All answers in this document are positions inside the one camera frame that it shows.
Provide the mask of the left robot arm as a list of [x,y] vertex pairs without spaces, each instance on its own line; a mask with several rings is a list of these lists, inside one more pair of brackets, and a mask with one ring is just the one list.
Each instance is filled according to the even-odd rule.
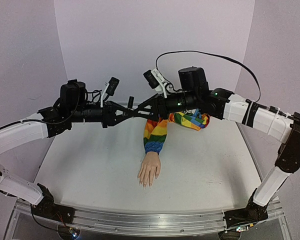
[[[0,155],[21,145],[45,138],[52,138],[72,128],[73,123],[101,123],[112,127],[131,116],[134,97],[126,107],[109,101],[119,84],[111,78],[104,91],[88,92],[84,82],[69,80],[60,88],[60,96],[51,107],[31,116],[0,127]],[[0,165],[0,192],[37,206],[46,218],[58,213],[54,198],[41,184],[10,174]]]

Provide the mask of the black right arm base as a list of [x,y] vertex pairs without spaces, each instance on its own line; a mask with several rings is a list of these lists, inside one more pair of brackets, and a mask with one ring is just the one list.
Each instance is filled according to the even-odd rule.
[[256,224],[268,219],[268,205],[266,204],[265,206],[260,206],[253,202],[253,197],[256,191],[257,189],[255,189],[250,196],[246,207],[227,210],[224,212],[223,219],[225,220],[227,229],[234,229],[235,227],[239,226]]

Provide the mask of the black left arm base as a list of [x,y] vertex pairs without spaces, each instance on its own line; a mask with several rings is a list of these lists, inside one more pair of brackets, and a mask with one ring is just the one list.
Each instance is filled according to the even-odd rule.
[[73,207],[56,204],[53,195],[47,187],[40,183],[38,183],[37,186],[42,192],[43,199],[38,204],[31,206],[31,213],[45,219],[71,224],[74,219],[75,209]]

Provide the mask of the nail polish bottle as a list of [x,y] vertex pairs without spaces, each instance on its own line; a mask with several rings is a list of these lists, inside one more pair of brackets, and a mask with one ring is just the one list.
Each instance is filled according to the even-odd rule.
[[128,118],[134,118],[135,117],[135,110],[131,107],[127,107],[125,114]]

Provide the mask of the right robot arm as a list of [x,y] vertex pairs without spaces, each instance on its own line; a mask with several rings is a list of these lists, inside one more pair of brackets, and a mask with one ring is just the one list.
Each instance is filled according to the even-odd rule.
[[[241,122],[281,142],[275,166],[252,195],[255,205],[265,207],[285,180],[300,168],[300,117],[281,112],[274,106],[263,106],[249,99],[218,88],[215,98],[226,100],[220,110],[222,119]],[[138,178],[144,186],[151,186],[161,171],[159,154],[164,146],[168,123],[200,131],[208,126],[210,115],[199,108],[170,113],[167,118],[147,120],[143,134],[145,157]]]

